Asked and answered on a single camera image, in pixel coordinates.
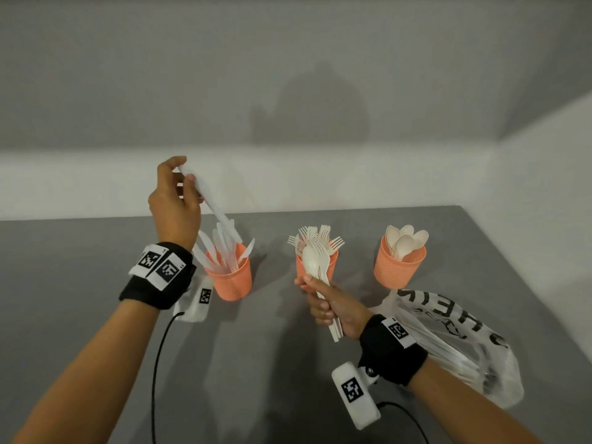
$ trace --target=cable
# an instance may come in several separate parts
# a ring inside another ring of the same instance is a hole
[[[154,425],[154,408],[156,407],[156,404],[154,402],[154,392],[156,390],[156,370],[158,369],[158,360],[160,358],[160,352],[162,351],[162,345],[165,344],[165,338],[167,337],[167,333],[169,332],[173,321],[177,316],[182,316],[184,314],[184,311],[180,311],[171,318],[169,325],[166,327],[165,334],[162,336],[162,340],[160,341],[160,347],[158,348],[156,361],[154,362],[154,373],[152,373],[152,444],[156,444],[156,426]]]
[[[415,419],[415,417],[413,417],[413,415],[407,411],[407,409],[405,407],[403,407],[402,405],[396,404],[395,402],[379,402],[376,404],[376,406],[378,407],[378,409],[380,410],[382,407],[385,407],[386,405],[392,405],[393,407],[397,407],[400,410],[403,410],[406,415],[408,415],[411,420],[413,422],[415,422],[415,425],[417,425],[419,431],[421,432],[421,435],[423,436],[423,439],[425,439],[425,444],[430,444],[429,440],[427,439],[426,434],[423,432],[423,429],[421,427],[421,425],[419,425],[419,422],[417,421],[417,419]]]

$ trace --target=black wrist strap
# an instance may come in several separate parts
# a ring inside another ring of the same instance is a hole
[[[395,318],[374,315],[360,335],[359,366],[371,368],[385,380],[409,385],[427,358],[421,347]]]
[[[194,272],[193,255],[182,246],[167,241],[147,246],[119,300],[135,299],[168,310],[187,291]]]

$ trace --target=table surface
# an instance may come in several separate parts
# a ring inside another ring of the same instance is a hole
[[[375,306],[388,294],[372,274],[388,224],[430,232],[427,257],[409,288],[446,295],[503,335],[522,373],[524,400],[510,412],[544,442],[588,443],[592,365],[460,207],[232,215],[249,241],[253,291],[239,302],[214,297],[201,324],[175,323],[159,365],[157,434],[162,443],[421,443],[401,411],[357,432],[331,371],[357,362],[359,345],[333,343],[315,326],[292,281],[288,235],[330,224],[346,242],[333,279]],[[214,218],[203,218],[211,231]],[[0,441],[7,442],[49,384],[107,320],[128,269],[154,241],[151,218],[0,223]],[[161,314],[112,443],[150,441],[150,383],[171,317]],[[430,413],[385,382],[375,401],[402,403],[430,442],[449,443]]]

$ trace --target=orange perforated cup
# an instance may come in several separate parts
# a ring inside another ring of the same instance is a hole
[[[243,245],[236,245],[236,258],[238,259],[245,247]],[[220,253],[216,250],[216,258],[220,261]],[[207,269],[205,270],[214,280],[214,288],[225,301],[238,301],[249,294],[253,286],[253,277],[251,277],[251,261],[247,257],[240,263],[237,271],[230,274],[215,274]]]
[[[329,260],[329,269],[327,269],[327,278],[331,281],[333,280],[333,271],[335,271],[335,263],[337,262],[337,256],[339,255],[339,251],[335,251],[335,253],[330,257]],[[296,256],[296,275],[301,278],[306,274],[304,270],[304,265],[302,264],[302,258]],[[307,293],[314,293],[315,290],[310,288],[309,286],[303,286],[304,291]]]
[[[391,257],[387,239],[383,237],[380,241],[380,249],[374,265],[374,277],[390,289],[405,288],[409,283],[411,276],[415,274],[420,263],[426,258],[426,247],[407,254],[403,261],[396,261]]]

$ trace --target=plastic bag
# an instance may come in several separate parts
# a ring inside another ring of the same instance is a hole
[[[509,408],[524,397],[509,344],[453,300],[425,291],[391,290],[370,310],[394,317],[438,364],[499,407]]]

